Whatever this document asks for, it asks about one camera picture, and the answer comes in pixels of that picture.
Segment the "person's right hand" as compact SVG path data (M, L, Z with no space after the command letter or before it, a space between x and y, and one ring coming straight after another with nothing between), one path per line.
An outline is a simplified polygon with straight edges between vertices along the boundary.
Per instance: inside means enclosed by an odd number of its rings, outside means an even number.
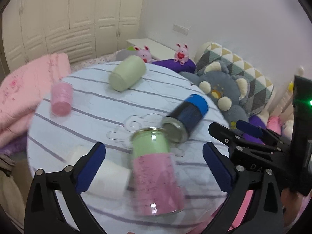
M304 196L300 193L293 193L289 189L281 192L281 203L283 206L284 226L287 227L296 219L302 205Z

